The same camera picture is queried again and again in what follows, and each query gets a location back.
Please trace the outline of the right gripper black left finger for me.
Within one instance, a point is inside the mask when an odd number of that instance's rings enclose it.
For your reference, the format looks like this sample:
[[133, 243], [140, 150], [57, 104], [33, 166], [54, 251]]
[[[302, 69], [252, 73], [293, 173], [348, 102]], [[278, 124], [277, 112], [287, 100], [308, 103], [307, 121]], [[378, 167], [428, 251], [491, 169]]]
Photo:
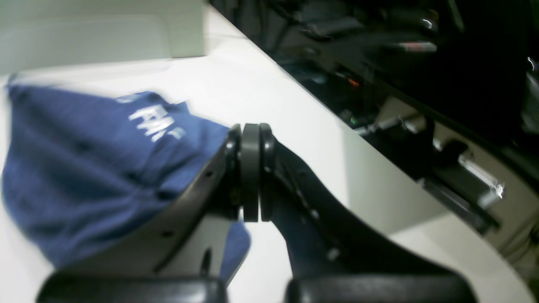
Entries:
[[239, 216], [241, 126], [175, 201], [119, 244], [54, 272], [39, 303], [227, 303], [221, 270]]

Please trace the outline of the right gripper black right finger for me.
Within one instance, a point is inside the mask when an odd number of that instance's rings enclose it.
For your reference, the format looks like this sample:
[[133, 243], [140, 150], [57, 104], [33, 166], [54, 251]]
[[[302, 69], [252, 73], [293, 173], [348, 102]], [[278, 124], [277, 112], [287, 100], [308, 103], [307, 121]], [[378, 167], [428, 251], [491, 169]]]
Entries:
[[393, 243], [350, 212], [300, 157], [260, 131], [264, 221], [287, 244], [288, 303], [475, 303], [460, 274]]

